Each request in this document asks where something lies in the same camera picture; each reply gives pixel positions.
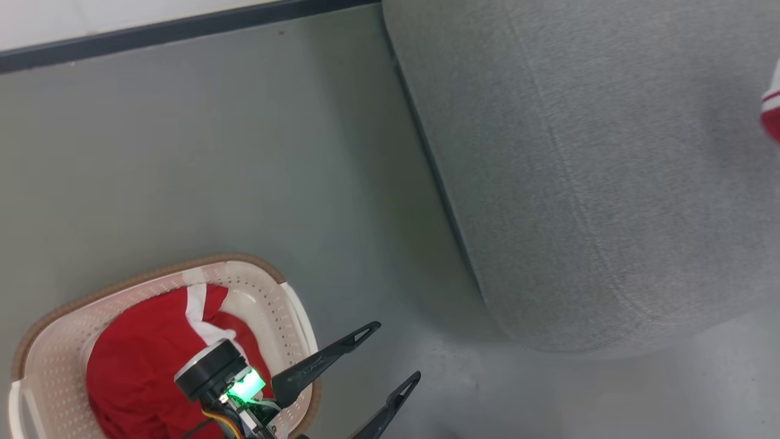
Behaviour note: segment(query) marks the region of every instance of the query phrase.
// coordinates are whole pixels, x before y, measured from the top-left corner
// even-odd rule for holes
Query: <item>laundry basket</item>
[[[9,395],[12,439],[103,438],[87,399],[86,365],[100,333],[122,311],[193,284],[229,288],[221,310],[254,333],[271,375],[317,351],[295,291],[271,264],[250,255],[220,255],[144,274],[71,302],[36,323],[16,350]],[[272,425],[296,437],[314,421],[321,381],[310,385]]]

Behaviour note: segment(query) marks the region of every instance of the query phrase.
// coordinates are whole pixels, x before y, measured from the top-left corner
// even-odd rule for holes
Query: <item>fabric cushion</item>
[[[384,0],[484,300],[634,355],[780,287],[776,0]]]

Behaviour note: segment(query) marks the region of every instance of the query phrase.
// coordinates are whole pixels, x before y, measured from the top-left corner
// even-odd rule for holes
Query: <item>wire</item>
[[[192,436],[193,434],[195,434],[195,433],[196,433],[198,430],[200,430],[201,428],[203,428],[203,427],[205,427],[205,426],[207,426],[208,424],[210,424],[210,423],[213,423],[213,422],[214,422],[214,420],[213,420],[212,418],[206,419],[206,420],[205,420],[205,421],[203,421],[202,423],[199,423],[199,424],[197,424],[197,425],[195,426],[195,428],[193,428],[192,430],[190,430],[190,431],[188,431],[188,432],[184,433],[184,436],[182,436],[182,439],[188,439],[190,436]]]
[[[216,413],[207,412],[203,409],[201,409],[201,412],[203,412],[204,415],[216,419],[217,421],[224,423],[228,428],[233,432],[233,436],[236,439],[243,439],[243,434],[239,434],[239,428],[237,425],[233,423],[233,421],[230,420],[227,416],[218,415]]]

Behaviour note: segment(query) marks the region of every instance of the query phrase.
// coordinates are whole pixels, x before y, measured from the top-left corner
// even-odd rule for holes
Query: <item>white stripe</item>
[[[775,96],[772,99],[769,99],[768,101],[764,102],[764,104],[761,106],[762,112],[767,112],[769,110],[773,110],[780,107],[780,95]]]
[[[766,99],[767,96],[773,95],[778,91],[780,91],[780,61],[778,61],[778,65],[775,67],[775,75],[772,77],[772,84],[762,98]]]
[[[223,338],[233,340],[236,338],[234,330],[223,330],[211,323],[203,321],[203,312],[206,309],[206,284],[197,284],[187,287],[187,308],[185,316],[187,322],[195,331],[195,334],[204,341],[207,346],[220,341]]]

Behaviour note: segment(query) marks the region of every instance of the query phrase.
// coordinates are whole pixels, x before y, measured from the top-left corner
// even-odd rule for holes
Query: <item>red cloth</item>
[[[234,330],[251,366],[270,383],[271,374],[249,327],[219,311],[227,293],[225,287],[207,285],[205,303],[196,314],[202,309],[203,322]],[[188,288],[151,298],[123,312],[97,339],[87,364],[87,392],[109,439],[180,439],[207,419],[200,404],[191,404],[173,382],[176,372],[207,346],[186,316],[193,302]],[[273,397],[271,386],[263,389],[263,396]],[[191,436],[220,437],[215,423]]]
[[[772,78],[769,90],[764,93],[764,104],[761,106],[761,123],[767,133],[780,143],[780,62]]]

